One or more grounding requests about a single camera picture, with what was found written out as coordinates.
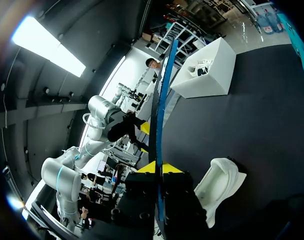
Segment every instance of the cardboard box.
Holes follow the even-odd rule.
[[[151,41],[151,38],[152,38],[152,36],[150,35],[150,34],[147,34],[147,33],[142,33],[142,38],[144,39],[144,40],[147,40],[148,42],[150,42]]]
[[[157,36],[155,36],[155,35],[153,35],[153,37],[152,37],[152,41],[153,42],[155,42],[155,43],[158,43],[158,42],[160,42],[160,38],[158,38]]]

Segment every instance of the ceiling light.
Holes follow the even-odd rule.
[[[86,69],[82,62],[31,16],[27,16],[21,22],[12,36],[12,41],[77,77],[80,77]]]

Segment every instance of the gray ceiling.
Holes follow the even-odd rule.
[[[131,49],[146,2],[48,0],[32,11],[36,18],[45,12],[40,23],[55,37],[62,35],[62,44],[86,66],[80,78],[28,50],[20,49],[17,54],[17,46],[8,46],[0,86],[17,57],[7,87],[0,91],[0,150],[2,128],[7,164],[25,201],[33,189],[31,182],[36,184],[41,179],[43,161],[58,157],[62,149],[80,141],[84,128],[80,117],[87,111],[86,103],[100,92],[116,64]],[[51,102],[43,93],[44,87],[50,89],[51,96],[65,97],[73,92],[74,97],[70,103]],[[5,155],[1,157],[6,165]]]

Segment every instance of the white toilet model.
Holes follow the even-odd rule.
[[[215,224],[216,210],[220,203],[236,193],[246,176],[227,158],[214,158],[211,161],[211,167],[194,190],[206,210],[206,223],[209,228]]]

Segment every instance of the fluorescent light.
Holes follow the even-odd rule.
[[[50,61],[77,77],[81,77],[86,69],[86,66],[84,66],[83,63],[62,44],[58,46]]]
[[[77,77],[86,69],[82,62],[33,17],[27,16],[21,22],[13,34],[12,41]]]
[[[31,195],[28,197],[26,203],[25,203],[25,207],[28,210],[31,210],[32,207],[32,203],[37,199],[39,193],[41,192],[41,190],[44,188],[44,186],[46,185],[46,182],[43,181],[43,179],[41,179],[41,181],[39,181],[39,183],[36,185],[36,187],[33,189]],[[22,216],[25,220],[28,219],[29,213],[27,210],[23,209],[22,211]]]
[[[104,92],[106,91],[109,83],[111,82],[112,78],[114,77],[114,75],[116,74],[116,72],[118,71],[118,69],[121,67],[122,63],[124,62],[124,60],[126,59],[126,56],[123,56],[122,59],[118,62],[118,64],[116,65],[116,67],[114,68],[114,70],[112,71],[112,73],[110,74],[110,76],[108,77],[108,79],[106,80],[101,92],[100,92],[100,96],[102,96],[104,94]]]
[[[27,16],[16,29],[13,42],[45,59],[50,59],[60,45],[35,18]]]

